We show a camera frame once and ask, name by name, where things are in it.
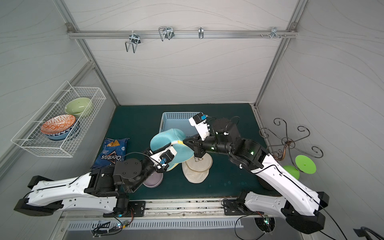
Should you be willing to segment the cream mesh laundry bag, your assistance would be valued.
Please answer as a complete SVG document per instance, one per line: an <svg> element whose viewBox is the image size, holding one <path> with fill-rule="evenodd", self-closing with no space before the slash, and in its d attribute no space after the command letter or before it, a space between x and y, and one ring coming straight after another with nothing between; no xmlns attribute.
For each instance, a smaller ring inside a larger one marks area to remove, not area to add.
<svg viewBox="0 0 384 240"><path fill-rule="evenodd" d="M185 178L192 184L202 183L209 175L213 158L206 153L202 158L191 157L182 163Z"/></svg>

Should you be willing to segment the teal mesh laundry bag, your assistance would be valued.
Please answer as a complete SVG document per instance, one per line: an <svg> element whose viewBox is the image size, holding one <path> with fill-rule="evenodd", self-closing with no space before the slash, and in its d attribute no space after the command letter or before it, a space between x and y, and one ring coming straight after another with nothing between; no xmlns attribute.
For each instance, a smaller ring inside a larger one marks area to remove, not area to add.
<svg viewBox="0 0 384 240"><path fill-rule="evenodd" d="M168 163L167 172L175 166L181 164L194 156L194 151L183 143L186 135L179 129L170 129L155 135L150 142L152 152L158 151L164 147L170 149L174 158Z"/></svg>

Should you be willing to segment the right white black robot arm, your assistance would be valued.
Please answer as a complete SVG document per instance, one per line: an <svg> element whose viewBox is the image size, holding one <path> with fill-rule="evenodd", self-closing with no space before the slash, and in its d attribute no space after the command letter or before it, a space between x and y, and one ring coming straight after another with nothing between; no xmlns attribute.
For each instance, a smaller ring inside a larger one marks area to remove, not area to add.
<svg viewBox="0 0 384 240"><path fill-rule="evenodd" d="M244 139L236 124L227 118L208 122L202 113L189 118L197 134L186 138L184 144L195 157L206 153L226 155L240 169L268 183L280 196L272 197L245 192L237 199L239 208L280 217L295 230L312 234L324 229L326 217L321 210L329 203L329 196L316 192L289 174L259 143Z"/></svg>

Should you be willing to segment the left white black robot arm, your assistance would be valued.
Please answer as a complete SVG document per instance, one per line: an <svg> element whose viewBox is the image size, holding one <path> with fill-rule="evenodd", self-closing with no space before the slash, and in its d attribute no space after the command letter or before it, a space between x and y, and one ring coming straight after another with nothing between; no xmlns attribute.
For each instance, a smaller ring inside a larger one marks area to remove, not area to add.
<svg viewBox="0 0 384 240"><path fill-rule="evenodd" d="M129 195L154 173L164 173L177 155L174 147L148 151L138 160L130 158L115 165L96 168L79 177L53 181L34 176L30 192L14 210L33 217L51 216L64 211L99 211L105 217L124 217L129 213Z"/></svg>

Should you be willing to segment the blue snack bag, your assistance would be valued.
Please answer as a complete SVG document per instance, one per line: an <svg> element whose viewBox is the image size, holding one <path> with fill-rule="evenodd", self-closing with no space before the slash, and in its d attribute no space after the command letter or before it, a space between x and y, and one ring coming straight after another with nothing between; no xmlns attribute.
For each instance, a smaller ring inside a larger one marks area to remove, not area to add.
<svg viewBox="0 0 384 240"><path fill-rule="evenodd" d="M102 145L102 151L97 156L91 169L115 165L116 162L124 161L128 140L129 138L116 140L105 138Z"/></svg>

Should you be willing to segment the light blue plastic basket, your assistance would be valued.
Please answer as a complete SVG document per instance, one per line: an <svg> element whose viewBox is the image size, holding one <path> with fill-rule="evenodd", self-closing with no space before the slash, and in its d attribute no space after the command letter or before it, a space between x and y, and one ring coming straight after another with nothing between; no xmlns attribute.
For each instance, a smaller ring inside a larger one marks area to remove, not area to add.
<svg viewBox="0 0 384 240"><path fill-rule="evenodd" d="M198 133L195 127L191 126L189 119L198 112L164 112L162 114L159 133L169 129L181 130L187 138Z"/></svg>

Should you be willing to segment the dark green table mat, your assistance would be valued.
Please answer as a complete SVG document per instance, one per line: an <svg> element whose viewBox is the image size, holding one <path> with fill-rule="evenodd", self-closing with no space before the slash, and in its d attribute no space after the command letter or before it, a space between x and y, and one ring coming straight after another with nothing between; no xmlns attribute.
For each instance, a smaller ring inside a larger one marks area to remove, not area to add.
<svg viewBox="0 0 384 240"><path fill-rule="evenodd" d="M105 137L128 138L128 152L134 158L141 158L140 152L148 148L152 137L159 133L164 112L202 112L211 117L232 119L243 138L265 145L249 104L118 106L111 116L107 116L110 123ZM232 164L227 156L213 154L212 158L213 165L202 183L190 183L182 167L177 166L164 174L158 187L151 189L141 186L130 195L130 199L231 198L239 196L242 191L266 193L256 176Z"/></svg>

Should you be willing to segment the black scrolled metal stand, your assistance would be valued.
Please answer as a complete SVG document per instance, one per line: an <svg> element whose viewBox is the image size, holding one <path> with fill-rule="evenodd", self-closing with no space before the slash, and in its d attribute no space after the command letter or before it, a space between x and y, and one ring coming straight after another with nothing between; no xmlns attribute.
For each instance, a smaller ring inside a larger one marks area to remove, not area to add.
<svg viewBox="0 0 384 240"><path fill-rule="evenodd" d="M296 163L295 163L295 158L298 155L307 156L311 160L313 160L313 158L321 159L324 156L323 150L318 146L311 146L311 150L314 152L314 154L310 154L306 151L303 151L296 146L297 142L302 141L304 139L307 139L311 135L311 132L307 127L298 126L297 131L299 133L305 133L306 135L299 138L299 139L294 140L288 136L288 124L284 119L275 118L274 124L275 124L275 126L281 126L282 124L284 124L284 126L285 126L285 136L284 137L280 137L278 134L274 133L271 129L266 128L266 127L261 128L259 130L259 135L265 141L267 141L270 138L270 134L272 134L273 136L275 136L277 139L279 139L281 141L281 143L277 144L277 145L271 145L271 144L267 145L268 152L275 158L276 161L283 161L286 156L289 156L289 159L291 160L292 165L297 170L299 170L298 167L296 166Z"/></svg>

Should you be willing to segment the green round disc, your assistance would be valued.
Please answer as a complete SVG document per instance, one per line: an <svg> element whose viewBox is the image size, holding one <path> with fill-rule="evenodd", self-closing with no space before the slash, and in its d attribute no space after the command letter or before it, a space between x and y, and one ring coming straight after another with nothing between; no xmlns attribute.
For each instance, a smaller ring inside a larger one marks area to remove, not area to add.
<svg viewBox="0 0 384 240"><path fill-rule="evenodd" d="M304 155L298 155L295 158L295 163L298 169L306 174L314 174L317 171L317 167L313 160Z"/></svg>

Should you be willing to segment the orange patterned bowl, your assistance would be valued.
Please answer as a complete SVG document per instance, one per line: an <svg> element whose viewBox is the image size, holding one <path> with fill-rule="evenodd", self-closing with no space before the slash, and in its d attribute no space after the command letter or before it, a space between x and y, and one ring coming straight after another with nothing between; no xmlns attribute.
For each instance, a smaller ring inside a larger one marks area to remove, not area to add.
<svg viewBox="0 0 384 240"><path fill-rule="evenodd" d="M60 115L47 120L40 128L45 135L54 135L69 130L76 122L73 115Z"/></svg>

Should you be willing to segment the small metal hook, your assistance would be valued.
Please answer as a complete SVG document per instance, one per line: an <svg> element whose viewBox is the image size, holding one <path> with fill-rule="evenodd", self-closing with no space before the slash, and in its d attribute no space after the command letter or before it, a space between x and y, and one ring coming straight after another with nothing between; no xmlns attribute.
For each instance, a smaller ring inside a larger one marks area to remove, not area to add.
<svg viewBox="0 0 384 240"><path fill-rule="evenodd" d="M199 39L204 38L204 28L203 27L198 28L198 35L199 35Z"/></svg>

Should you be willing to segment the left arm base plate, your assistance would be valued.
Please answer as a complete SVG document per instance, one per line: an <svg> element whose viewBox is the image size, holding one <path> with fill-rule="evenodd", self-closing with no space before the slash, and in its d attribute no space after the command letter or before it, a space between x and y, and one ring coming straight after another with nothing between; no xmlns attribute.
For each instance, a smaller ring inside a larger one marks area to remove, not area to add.
<svg viewBox="0 0 384 240"><path fill-rule="evenodd" d="M104 218L143 217L146 201L129 201L118 199L111 213L103 214Z"/></svg>

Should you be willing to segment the aluminium front rail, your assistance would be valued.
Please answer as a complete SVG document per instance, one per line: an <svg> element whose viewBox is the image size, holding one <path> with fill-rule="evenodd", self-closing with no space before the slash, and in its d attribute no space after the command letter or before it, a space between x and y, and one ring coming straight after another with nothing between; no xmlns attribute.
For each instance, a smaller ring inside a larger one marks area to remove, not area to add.
<svg viewBox="0 0 384 240"><path fill-rule="evenodd" d="M146 208L143 217L134 219L196 219L196 218L224 218L221 205L223 198L195 198L195 199L158 199L145 200Z"/></svg>

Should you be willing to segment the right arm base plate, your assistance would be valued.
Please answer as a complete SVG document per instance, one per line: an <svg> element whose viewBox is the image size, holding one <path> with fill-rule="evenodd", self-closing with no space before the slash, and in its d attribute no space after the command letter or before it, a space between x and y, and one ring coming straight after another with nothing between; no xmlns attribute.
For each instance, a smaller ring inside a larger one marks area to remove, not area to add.
<svg viewBox="0 0 384 240"><path fill-rule="evenodd" d="M245 216L249 211L236 200L223 199L221 205L225 216Z"/></svg>

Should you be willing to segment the aluminium top rail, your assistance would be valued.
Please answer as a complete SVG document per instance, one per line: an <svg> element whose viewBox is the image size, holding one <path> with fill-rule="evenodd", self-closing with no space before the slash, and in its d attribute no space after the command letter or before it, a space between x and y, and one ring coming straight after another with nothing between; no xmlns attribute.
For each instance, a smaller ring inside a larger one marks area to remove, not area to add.
<svg viewBox="0 0 384 240"><path fill-rule="evenodd" d="M204 29L203 39L269 39L261 38L260 34L269 34L271 30L221 30L213 31ZM160 40L159 31L77 31L68 33L70 39L129 39L129 35L134 32L141 37L141 40ZM172 39L199 39L198 30L180 31L174 30L175 36ZM286 34L286 38L296 38L299 33L278 30L279 34Z"/></svg>

